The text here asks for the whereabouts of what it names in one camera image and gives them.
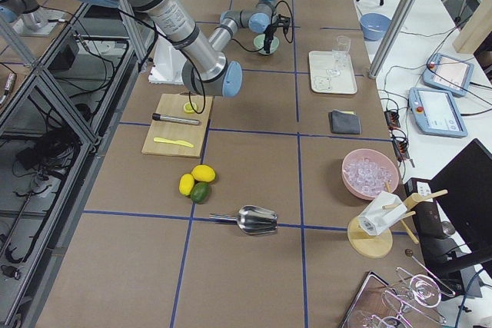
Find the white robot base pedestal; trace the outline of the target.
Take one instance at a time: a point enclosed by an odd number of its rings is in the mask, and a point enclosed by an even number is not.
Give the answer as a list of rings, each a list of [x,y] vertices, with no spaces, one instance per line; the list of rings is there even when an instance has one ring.
[[[158,37],[148,80],[151,84],[176,84],[183,85],[182,69],[187,59],[173,45]]]

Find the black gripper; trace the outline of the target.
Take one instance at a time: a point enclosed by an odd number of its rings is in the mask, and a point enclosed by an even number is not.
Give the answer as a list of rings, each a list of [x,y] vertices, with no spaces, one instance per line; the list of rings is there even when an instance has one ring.
[[[276,21],[271,19],[270,24],[264,31],[263,52],[271,54],[274,51],[274,33],[276,32]]]

